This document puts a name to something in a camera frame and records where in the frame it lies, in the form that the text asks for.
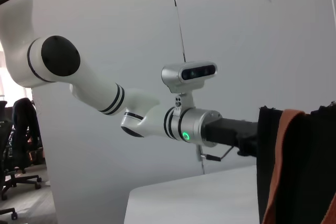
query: fabric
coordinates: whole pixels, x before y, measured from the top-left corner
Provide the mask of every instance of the fabric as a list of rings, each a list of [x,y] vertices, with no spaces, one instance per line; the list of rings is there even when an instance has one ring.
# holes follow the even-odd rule
[[[266,209],[264,223],[336,223],[333,219],[336,114],[334,108],[321,108],[311,115],[298,112],[284,135],[281,135],[284,132],[282,111],[260,109],[257,153],[260,223]],[[290,121],[287,112],[283,120],[285,118]],[[282,145],[277,141],[281,136]],[[281,151],[282,165],[279,166]]]
[[[286,135],[286,131],[289,127],[291,121],[299,114],[304,114],[303,111],[297,110],[285,110],[280,118],[277,140],[275,145],[275,164],[272,173],[272,179],[269,187],[269,197],[266,208],[266,213],[264,216],[263,224],[274,224],[276,223],[276,194],[280,184],[281,171],[282,171],[282,147],[283,140]]]

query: floor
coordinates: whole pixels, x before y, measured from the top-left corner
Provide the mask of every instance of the floor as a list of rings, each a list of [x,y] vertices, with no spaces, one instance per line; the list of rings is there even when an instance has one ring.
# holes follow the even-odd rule
[[[39,175],[42,178],[42,188],[35,190],[34,185],[18,184],[16,188],[7,191],[8,199],[0,200],[0,209],[14,207],[17,220],[11,220],[11,215],[0,216],[0,220],[8,224],[57,224],[53,195],[48,181],[47,167],[45,165],[32,166],[26,169],[26,174],[17,176]]]

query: green led light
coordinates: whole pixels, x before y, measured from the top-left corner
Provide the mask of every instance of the green led light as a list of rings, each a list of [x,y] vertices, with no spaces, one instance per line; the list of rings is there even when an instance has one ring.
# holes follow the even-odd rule
[[[183,132],[183,133],[182,133],[182,136],[184,137],[184,139],[186,139],[186,140],[190,140],[190,136],[189,136],[188,133]]]

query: robotic arm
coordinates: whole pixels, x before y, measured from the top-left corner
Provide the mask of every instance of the robotic arm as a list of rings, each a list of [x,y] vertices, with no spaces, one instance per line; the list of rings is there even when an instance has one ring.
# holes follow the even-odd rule
[[[19,85],[33,88],[52,82],[69,83],[74,97],[105,115],[125,110],[121,127],[135,137],[157,135],[208,147],[217,143],[235,145],[235,126],[227,130],[227,122],[221,121],[219,112],[194,106],[192,91],[217,74],[214,63],[165,66],[162,80],[177,94],[175,105],[165,107],[144,91],[125,89],[101,78],[68,39],[57,35],[38,37],[32,11],[33,0],[0,0],[0,41],[7,69]],[[223,142],[222,137],[213,134],[218,129],[225,130],[219,135],[229,141]]]

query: wire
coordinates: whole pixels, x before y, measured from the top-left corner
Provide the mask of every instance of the wire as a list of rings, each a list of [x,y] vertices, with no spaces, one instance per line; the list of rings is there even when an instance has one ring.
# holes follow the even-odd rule
[[[226,153],[224,153],[224,155],[221,157],[220,160],[222,160],[224,157],[226,157],[226,155],[229,154],[229,152],[230,152],[233,148],[234,148],[234,146],[232,146],[230,149],[228,149],[228,150],[226,151]]]
[[[178,24],[179,24],[179,26],[180,26],[180,35],[181,35],[181,44],[182,44],[183,60],[184,60],[184,62],[186,62],[186,60],[185,60],[185,51],[184,51],[184,43],[183,43],[183,36],[182,36],[182,29],[181,29],[181,22],[180,22],[180,16],[179,16],[179,14],[178,14],[179,9],[178,9],[178,7],[177,7],[176,0],[174,0],[174,3],[175,3],[175,6],[176,6],[177,19],[179,20],[179,21],[178,21]]]

